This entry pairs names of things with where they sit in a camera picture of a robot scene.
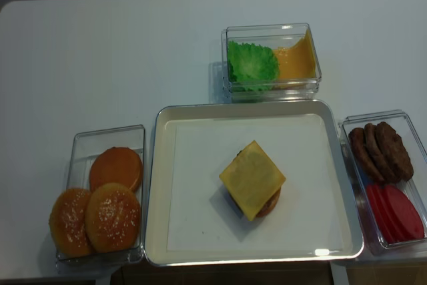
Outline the clear plastic patty tomato container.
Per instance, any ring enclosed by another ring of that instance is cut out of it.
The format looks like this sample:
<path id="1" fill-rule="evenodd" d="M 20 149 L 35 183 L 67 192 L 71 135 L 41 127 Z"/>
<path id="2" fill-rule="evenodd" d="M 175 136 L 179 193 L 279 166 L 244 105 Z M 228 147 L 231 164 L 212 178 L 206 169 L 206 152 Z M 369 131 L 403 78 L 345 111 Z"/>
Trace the clear plastic patty tomato container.
<path id="1" fill-rule="evenodd" d="M 393 127 L 402 138 L 404 147 L 411 159 L 414 175 L 408 182 L 401 181 L 397 188 L 413 203 L 424 227 L 426 227 L 426 150 L 407 113 L 396 109 L 362 115 L 352 115 L 340 123 L 340 141 L 344 161 L 352 185 L 360 225 L 366 249 L 361 255 L 362 260 L 409 260 L 426 257 L 426 239 L 411 240 L 388 244 L 384 239 L 374 214 L 368 203 L 366 187 L 371 182 L 351 151 L 348 134 L 356 127 L 364 127 L 367 123 L 374 125 L 385 121 Z"/>

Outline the brown meat patty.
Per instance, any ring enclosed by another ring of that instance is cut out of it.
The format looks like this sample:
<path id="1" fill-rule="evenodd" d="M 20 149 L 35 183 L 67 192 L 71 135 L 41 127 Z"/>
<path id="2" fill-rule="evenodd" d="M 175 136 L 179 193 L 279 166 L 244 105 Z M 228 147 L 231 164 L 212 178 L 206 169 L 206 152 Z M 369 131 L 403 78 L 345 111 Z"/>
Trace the brown meat patty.
<path id="1" fill-rule="evenodd" d="M 386 158 L 383 156 L 378 147 L 376 136 L 376 126 L 373 123 L 367 123 L 364 126 L 364 134 L 366 138 L 366 148 L 373 159 L 378 171 L 381 173 L 383 180 L 391 184 L 397 184 L 400 180 L 388 165 Z"/>
<path id="2" fill-rule="evenodd" d="M 375 135 L 378 147 L 398 181 L 411 180 L 414 168 L 401 136 L 385 121 L 376 126 Z"/>
<path id="3" fill-rule="evenodd" d="M 382 174 L 378 168 L 374 165 L 366 146 L 364 130 L 361 127 L 354 128 L 349 134 L 348 139 L 352 153 L 358 163 L 363 169 L 364 173 L 373 181 L 378 184 L 385 183 Z"/>

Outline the white parchment paper sheet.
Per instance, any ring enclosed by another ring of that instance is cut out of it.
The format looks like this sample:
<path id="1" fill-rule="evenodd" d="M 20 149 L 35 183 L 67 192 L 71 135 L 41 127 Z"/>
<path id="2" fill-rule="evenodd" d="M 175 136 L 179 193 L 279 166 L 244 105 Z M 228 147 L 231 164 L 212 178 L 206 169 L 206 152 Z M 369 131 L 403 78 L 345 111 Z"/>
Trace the white parchment paper sheet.
<path id="1" fill-rule="evenodd" d="M 219 175 L 257 141 L 286 181 L 274 210 L 249 221 Z M 336 171 L 324 122 L 286 119 L 180 124 L 175 139 L 170 250 L 341 250 Z"/>

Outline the red tomato slice back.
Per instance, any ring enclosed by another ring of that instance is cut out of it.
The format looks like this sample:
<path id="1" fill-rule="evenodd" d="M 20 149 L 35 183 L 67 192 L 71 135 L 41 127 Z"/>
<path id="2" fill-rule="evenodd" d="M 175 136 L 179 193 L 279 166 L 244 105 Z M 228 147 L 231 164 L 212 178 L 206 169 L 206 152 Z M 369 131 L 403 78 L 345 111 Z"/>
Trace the red tomato slice back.
<path id="1" fill-rule="evenodd" d="M 366 192 L 378 229 L 381 231 L 383 239 L 385 239 L 388 244 L 396 243 L 398 241 L 398 235 L 384 205 L 380 187 L 376 184 L 370 184 L 367 186 Z"/>

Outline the brown bottom bun on tray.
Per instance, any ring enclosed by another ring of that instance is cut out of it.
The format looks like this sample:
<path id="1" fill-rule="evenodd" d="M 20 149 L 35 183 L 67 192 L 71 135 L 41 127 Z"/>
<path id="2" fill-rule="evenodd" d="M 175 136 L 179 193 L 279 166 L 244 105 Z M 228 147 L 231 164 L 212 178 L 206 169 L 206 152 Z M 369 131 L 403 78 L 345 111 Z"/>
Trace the brown bottom bun on tray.
<path id="1" fill-rule="evenodd" d="M 262 218 L 268 215 L 276 206 L 280 194 L 281 187 L 273 192 L 273 187 L 250 187 L 246 186 L 242 189 L 232 188 L 226 190 L 228 196 L 249 221 L 256 218 Z"/>

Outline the brown meat patty right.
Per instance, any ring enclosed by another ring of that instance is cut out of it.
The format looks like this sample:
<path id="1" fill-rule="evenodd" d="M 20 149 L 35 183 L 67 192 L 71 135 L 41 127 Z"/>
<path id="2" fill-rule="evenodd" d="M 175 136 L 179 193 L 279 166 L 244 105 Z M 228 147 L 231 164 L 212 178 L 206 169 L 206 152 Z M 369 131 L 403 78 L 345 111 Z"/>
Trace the brown meat patty right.
<path id="1" fill-rule="evenodd" d="M 398 181 L 411 180 L 414 168 L 401 136 L 385 121 L 376 126 L 375 135 L 378 147 Z"/>

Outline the brown meat patty left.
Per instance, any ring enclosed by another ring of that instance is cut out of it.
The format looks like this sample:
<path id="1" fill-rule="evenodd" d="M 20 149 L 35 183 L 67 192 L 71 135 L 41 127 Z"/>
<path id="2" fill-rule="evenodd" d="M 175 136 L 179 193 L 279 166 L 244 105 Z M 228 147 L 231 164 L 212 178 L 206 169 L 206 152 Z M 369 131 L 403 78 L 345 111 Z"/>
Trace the brown meat patty left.
<path id="1" fill-rule="evenodd" d="M 364 173 L 373 181 L 378 184 L 385 183 L 382 174 L 378 168 L 374 165 L 366 146 L 364 130 L 361 127 L 354 128 L 349 134 L 348 139 L 352 153 L 358 163 L 363 169 Z"/>

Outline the red tomato slice front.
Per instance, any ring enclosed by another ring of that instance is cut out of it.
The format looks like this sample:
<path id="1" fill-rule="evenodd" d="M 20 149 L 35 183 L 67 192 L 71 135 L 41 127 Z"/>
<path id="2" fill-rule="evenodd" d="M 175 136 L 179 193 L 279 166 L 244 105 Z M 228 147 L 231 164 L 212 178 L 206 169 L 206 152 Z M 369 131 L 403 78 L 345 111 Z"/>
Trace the red tomato slice front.
<path id="1" fill-rule="evenodd" d="M 398 242 L 421 240 L 424 225 L 412 202 L 398 188 L 387 185 L 382 189 L 387 214 Z"/>

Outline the plain orange bun bottom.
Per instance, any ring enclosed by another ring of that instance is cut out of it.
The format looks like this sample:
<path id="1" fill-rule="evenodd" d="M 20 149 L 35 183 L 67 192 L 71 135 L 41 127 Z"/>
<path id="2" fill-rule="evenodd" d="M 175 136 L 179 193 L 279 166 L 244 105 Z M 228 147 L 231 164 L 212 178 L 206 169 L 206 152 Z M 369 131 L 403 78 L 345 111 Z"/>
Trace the plain orange bun bottom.
<path id="1" fill-rule="evenodd" d="M 94 192 L 108 183 L 121 184 L 136 192 L 143 178 L 139 155 L 125 147 L 112 147 L 100 154 L 89 171 L 89 188 Z"/>

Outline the clear plastic lettuce cheese container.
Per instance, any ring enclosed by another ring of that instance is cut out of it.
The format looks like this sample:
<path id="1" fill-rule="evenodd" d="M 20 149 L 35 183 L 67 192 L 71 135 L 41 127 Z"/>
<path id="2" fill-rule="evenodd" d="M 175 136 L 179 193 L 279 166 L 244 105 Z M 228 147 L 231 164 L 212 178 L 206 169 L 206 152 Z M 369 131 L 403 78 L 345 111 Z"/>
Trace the clear plastic lettuce cheese container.
<path id="1" fill-rule="evenodd" d="M 230 81 L 228 63 L 228 43 L 254 43 L 269 47 L 272 50 L 278 47 L 291 47 L 302 38 L 308 30 L 310 32 L 312 48 L 316 61 L 316 77 L 313 79 L 275 80 L 269 91 L 234 91 L 235 83 Z M 319 66 L 316 48 L 310 26 L 307 23 L 253 25 L 228 27 L 222 31 L 222 70 L 223 91 L 233 103 L 256 101 L 286 101 L 295 99 L 312 99 L 317 94 L 322 72 Z"/>

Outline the red tomato slice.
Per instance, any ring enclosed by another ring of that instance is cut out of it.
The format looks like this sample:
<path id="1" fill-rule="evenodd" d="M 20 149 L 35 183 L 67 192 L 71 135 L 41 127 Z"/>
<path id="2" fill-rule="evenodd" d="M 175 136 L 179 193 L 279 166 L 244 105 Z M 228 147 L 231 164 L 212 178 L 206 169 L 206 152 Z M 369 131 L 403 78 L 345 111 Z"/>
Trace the red tomato slice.
<path id="1" fill-rule="evenodd" d="M 366 192 L 378 229 L 381 231 L 383 239 L 385 239 L 388 244 L 396 243 L 398 241 L 398 235 L 384 205 L 380 187 L 376 184 L 370 184 L 367 186 Z"/>
<path id="2" fill-rule="evenodd" d="M 387 214 L 398 242 L 421 240 L 424 225 L 412 202 L 398 188 L 387 185 L 382 189 Z"/>

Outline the white metal baking tray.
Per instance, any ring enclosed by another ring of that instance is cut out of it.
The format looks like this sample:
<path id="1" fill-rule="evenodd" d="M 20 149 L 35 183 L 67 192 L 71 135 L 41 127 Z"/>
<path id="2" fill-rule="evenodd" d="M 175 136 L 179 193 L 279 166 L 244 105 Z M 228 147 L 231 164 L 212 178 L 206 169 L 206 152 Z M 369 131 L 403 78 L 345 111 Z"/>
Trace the white metal baking tray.
<path id="1" fill-rule="evenodd" d="M 272 212 L 248 220 L 220 174 L 252 142 L 285 182 Z M 159 266 L 357 257 L 363 235 L 330 107 L 301 100 L 162 109 L 144 246 Z"/>

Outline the orange cheese slice in container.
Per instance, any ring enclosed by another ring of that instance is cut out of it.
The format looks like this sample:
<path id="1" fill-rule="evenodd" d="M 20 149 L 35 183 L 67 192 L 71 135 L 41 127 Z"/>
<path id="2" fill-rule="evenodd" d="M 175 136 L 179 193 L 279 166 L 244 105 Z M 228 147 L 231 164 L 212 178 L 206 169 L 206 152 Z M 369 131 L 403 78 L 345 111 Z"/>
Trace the orange cheese slice in container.
<path id="1" fill-rule="evenodd" d="M 279 80 L 313 79 L 316 77 L 316 61 L 308 30 L 295 45 L 278 47 L 273 52 L 278 60 Z"/>

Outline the sesame bun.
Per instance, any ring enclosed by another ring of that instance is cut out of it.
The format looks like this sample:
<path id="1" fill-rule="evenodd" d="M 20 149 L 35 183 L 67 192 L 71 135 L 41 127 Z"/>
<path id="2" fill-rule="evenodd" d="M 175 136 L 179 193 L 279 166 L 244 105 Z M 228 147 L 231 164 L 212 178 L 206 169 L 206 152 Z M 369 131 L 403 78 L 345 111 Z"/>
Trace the sesame bun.
<path id="1" fill-rule="evenodd" d="M 133 247 L 140 223 L 141 206 L 129 188 L 107 183 L 92 193 L 85 211 L 85 231 L 96 252 Z"/>
<path id="2" fill-rule="evenodd" d="M 70 188 L 59 195 L 49 216 L 53 241 L 68 258 L 79 258 L 94 253 L 85 231 L 85 211 L 91 192 Z"/>

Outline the yellow cheese slice on burger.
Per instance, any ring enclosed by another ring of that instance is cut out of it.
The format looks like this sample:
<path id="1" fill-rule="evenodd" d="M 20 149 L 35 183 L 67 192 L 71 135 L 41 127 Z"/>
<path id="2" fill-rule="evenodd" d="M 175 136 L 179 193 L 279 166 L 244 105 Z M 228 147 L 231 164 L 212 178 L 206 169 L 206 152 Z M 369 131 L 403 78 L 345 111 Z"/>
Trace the yellow cheese slice on burger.
<path id="1" fill-rule="evenodd" d="M 227 190 L 268 186 L 273 187 L 274 192 L 286 181 L 285 175 L 255 140 L 236 155 L 219 178 Z"/>

